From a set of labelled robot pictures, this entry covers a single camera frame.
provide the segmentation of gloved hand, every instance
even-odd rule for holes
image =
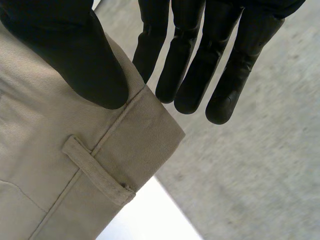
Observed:
[[[285,17],[295,12],[304,1],[172,0],[175,32],[156,87],[156,96],[163,103],[174,100],[175,108],[183,114],[194,113],[240,18],[231,55],[205,111],[212,123],[226,123],[263,47],[282,26]],[[133,63],[146,83],[167,35],[169,0],[138,2],[144,25]],[[185,75],[204,7],[202,39]]]
[[[117,109],[128,99],[128,86],[91,10],[93,1],[0,0],[0,20],[76,93],[104,108]]]

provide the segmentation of fingertip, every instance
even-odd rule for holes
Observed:
[[[233,111],[229,97],[212,97],[205,109],[205,116],[211,123],[222,125],[229,121]]]
[[[172,92],[165,90],[161,87],[156,88],[155,96],[159,99],[159,101],[163,104],[170,104],[174,101],[175,95]]]
[[[129,98],[128,86],[121,85],[114,89],[114,95],[107,101],[107,109],[116,110],[125,105]]]
[[[193,99],[176,97],[174,99],[174,107],[181,114],[193,114],[197,109],[198,105],[194,104]]]

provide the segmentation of glove finger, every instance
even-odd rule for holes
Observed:
[[[147,83],[167,36],[170,0],[138,0],[138,2],[143,32],[139,35],[132,62]]]
[[[125,74],[91,10],[92,0],[81,4],[74,0],[18,2],[6,4],[7,0],[1,0],[1,21],[76,93],[107,109],[120,108],[127,102]]]
[[[155,95],[171,103],[186,73],[200,28],[205,0],[172,0],[175,32]]]
[[[200,46],[174,99],[180,113],[199,107],[242,10],[228,1],[206,1]]]
[[[210,122],[224,124],[230,119],[263,47],[283,23],[258,9],[244,9],[230,58],[206,107]]]
[[[297,11],[306,0],[255,0],[254,5],[263,8],[263,11],[284,19]]]

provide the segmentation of seam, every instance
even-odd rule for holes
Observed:
[[[125,205],[127,205],[128,203],[130,203],[135,197],[136,197],[136,193],[129,187],[129,186],[125,186],[125,188],[130,191],[132,194],[129,195],[126,200],[124,200],[121,203],[121,206],[124,207]]]
[[[16,184],[14,184],[14,183],[12,183],[12,182],[9,182],[9,181],[1,180],[1,179],[0,179],[0,183],[4,183],[4,184],[7,184],[7,185],[15,188],[15,189],[18,190],[20,193],[22,193],[22,195],[23,195],[26,199],[28,199],[28,200],[31,201],[34,205],[36,205],[36,206],[38,207],[38,209],[40,209],[42,212],[44,212],[44,213],[46,213],[46,214],[48,213],[46,210],[44,210],[43,208],[41,208],[40,206],[38,206],[38,204],[36,204],[35,201],[33,201],[30,197],[28,197],[28,196],[21,190],[21,188],[18,187]]]
[[[112,134],[114,133],[114,131],[117,129],[118,125],[121,124],[121,122],[123,121],[123,119],[125,118],[125,116],[130,112],[130,110],[132,109],[132,107],[135,105],[135,103],[137,103],[137,101],[139,101],[141,99],[141,97],[146,93],[146,91],[148,90],[147,85],[145,85],[134,97],[133,99],[128,103],[126,109],[124,109],[124,111],[120,114],[120,116],[115,120],[115,122],[112,124],[112,126],[109,128],[109,130],[106,132],[106,134],[101,138],[101,140],[98,142],[98,144],[95,146],[95,148],[93,149],[91,155],[94,157],[99,150],[101,149],[101,147],[104,145],[104,143],[106,142],[106,140],[112,136]]]
[[[125,203],[132,200],[136,193],[129,188],[129,186],[122,186],[119,184],[101,165],[100,163],[88,152],[88,150],[83,147],[82,142],[76,136],[71,136],[65,143],[62,152],[65,153],[79,168],[80,170],[89,178],[93,185],[100,190],[108,199],[119,206],[123,206]],[[100,179],[105,179],[109,184],[102,185],[96,177]],[[109,194],[109,190],[115,190],[116,196]]]
[[[47,212],[47,214],[44,216],[44,218],[42,219],[42,221],[39,223],[39,225],[36,227],[36,229],[34,230],[34,232],[32,233],[32,235],[30,236],[29,240],[34,239],[39,232],[43,229],[43,227],[46,225],[46,223],[48,222],[48,220],[50,219],[50,217],[56,212],[56,210],[59,208],[60,204],[62,203],[62,201],[65,199],[65,196],[67,195],[67,193],[69,193],[70,189],[74,186],[74,184],[77,182],[77,180],[79,179],[79,177],[81,176],[82,171],[79,168],[77,170],[77,172],[72,176],[71,180],[69,181],[69,183],[66,185],[66,187],[63,189],[63,191],[61,192],[61,194],[58,196],[58,198],[56,199],[56,201],[53,203],[52,207],[50,208],[50,210]]]

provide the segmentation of black glove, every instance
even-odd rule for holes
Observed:
[[[205,111],[212,123],[226,123],[263,47],[282,26],[284,18],[295,12],[304,1],[172,0],[175,32],[157,84],[156,96],[163,103],[174,100],[175,108],[183,114],[194,113],[241,16],[232,53]],[[133,63],[146,83],[167,35],[169,0],[138,2],[144,25]],[[185,75],[204,7],[202,39]]]
[[[0,20],[80,96],[117,109],[128,99],[126,77],[92,5],[93,0],[0,0]]]

